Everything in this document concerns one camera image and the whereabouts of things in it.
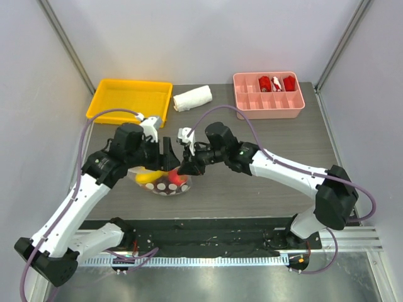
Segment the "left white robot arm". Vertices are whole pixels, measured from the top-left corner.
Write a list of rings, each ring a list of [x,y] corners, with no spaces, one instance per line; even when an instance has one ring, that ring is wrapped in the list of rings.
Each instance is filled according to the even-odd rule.
[[[65,284],[85,260],[110,248],[126,251],[133,246],[135,231],[121,218],[112,218],[77,240],[73,236],[94,206],[129,169],[170,171],[179,166],[170,138],[158,139],[159,124],[155,116],[138,125],[124,123],[116,129],[109,147],[87,158],[72,191],[48,222],[32,237],[21,237],[15,243],[15,251],[28,267],[57,288]]]

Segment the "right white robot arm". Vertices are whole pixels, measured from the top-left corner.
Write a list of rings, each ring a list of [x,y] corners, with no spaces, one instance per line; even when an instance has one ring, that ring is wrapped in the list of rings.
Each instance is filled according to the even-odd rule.
[[[234,172],[270,179],[310,197],[314,205],[294,215],[285,229],[282,240],[293,249],[324,228],[344,229],[358,193],[342,167],[310,167],[270,154],[256,144],[238,141],[221,122],[208,125],[205,134],[208,143],[196,142],[191,128],[179,129],[177,141],[184,147],[180,175],[201,176],[208,165],[224,163]]]

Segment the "clear zip top bag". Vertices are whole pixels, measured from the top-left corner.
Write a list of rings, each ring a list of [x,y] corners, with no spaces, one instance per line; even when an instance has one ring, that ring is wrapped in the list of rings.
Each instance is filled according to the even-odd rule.
[[[135,182],[135,175],[138,173],[152,172],[150,170],[145,169],[144,167],[135,167],[128,170],[127,176]],[[191,177],[187,176],[188,180],[182,186],[176,186],[175,184],[171,184],[168,180],[168,172],[164,172],[164,176],[159,178],[157,181],[148,184],[138,184],[143,189],[150,191],[154,194],[158,194],[161,196],[175,196],[180,195],[187,192],[191,185]]]

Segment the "red fake tomato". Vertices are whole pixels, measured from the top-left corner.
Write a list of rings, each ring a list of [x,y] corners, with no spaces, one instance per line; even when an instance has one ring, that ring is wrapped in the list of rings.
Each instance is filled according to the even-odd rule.
[[[179,175],[177,169],[169,171],[167,176],[169,182],[171,184],[175,184],[176,186],[182,186],[188,180],[186,175]]]

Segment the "yellow fake mango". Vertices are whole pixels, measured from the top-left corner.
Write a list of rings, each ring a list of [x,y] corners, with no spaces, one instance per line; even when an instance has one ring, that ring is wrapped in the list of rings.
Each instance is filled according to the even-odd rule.
[[[162,176],[164,176],[164,172],[161,171],[138,173],[135,175],[135,182],[137,182],[138,184],[153,183]]]

